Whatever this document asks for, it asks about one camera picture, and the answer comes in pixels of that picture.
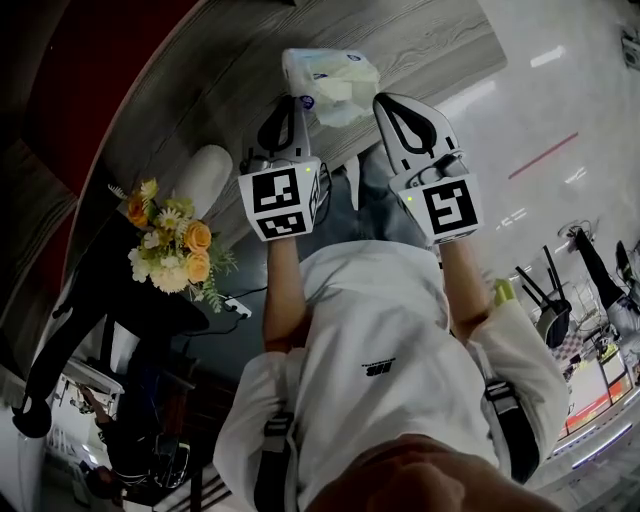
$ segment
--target white vase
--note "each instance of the white vase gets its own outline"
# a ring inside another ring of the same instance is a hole
[[[220,146],[203,146],[183,169],[174,193],[176,198],[188,197],[195,208],[194,218],[201,219],[218,199],[229,175],[233,160]]]

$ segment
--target hand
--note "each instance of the hand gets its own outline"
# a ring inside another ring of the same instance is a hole
[[[80,391],[80,393],[82,393],[82,396],[84,396],[84,398],[90,404],[92,404],[92,403],[94,403],[96,401],[96,397],[93,396],[93,393],[91,392],[91,390],[87,386],[85,386],[84,384],[80,384],[78,386],[78,391]]]

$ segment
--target white flower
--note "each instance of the white flower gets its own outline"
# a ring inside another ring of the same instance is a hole
[[[180,260],[175,256],[167,256],[166,258],[160,258],[160,264],[166,268],[174,268],[180,265]]]
[[[159,267],[151,271],[151,281],[156,288],[163,292],[175,293],[186,288],[189,284],[189,276],[182,267]]]
[[[175,229],[180,220],[180,213],[173,208],[163,209],[158,216],[160,225],[165,229]]]
[[[127,257],[131,261],[132,265],[135,265],[137,261],[142,259],[142,256],[140,256],[140,251],[138,250],[137,247],[134,247],[133,249],[131,249]]]
[[[135,263],[131,265],[133,270],[133,280],[139,283],[144,283],[147,280],[149,272],[151,272],[151,265],[147,260],[139,258]]]
[[[152,231],[151,233],[144,235],[145,249],[153,249],[154,247],[158,247],[158,245],[160,245],[160,237],[158,236],[157,231]]]

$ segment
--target yellow rose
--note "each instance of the yellow rose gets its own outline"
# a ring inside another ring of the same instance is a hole
[[[211,245],[211,231],[199,220],[194,220],[184,233],[184,245],[192,252],[205,252]]]
[[[201,283],[209,275],[209,255],[206,252],[192,252],[187,256],[187,275],[192,283]]]

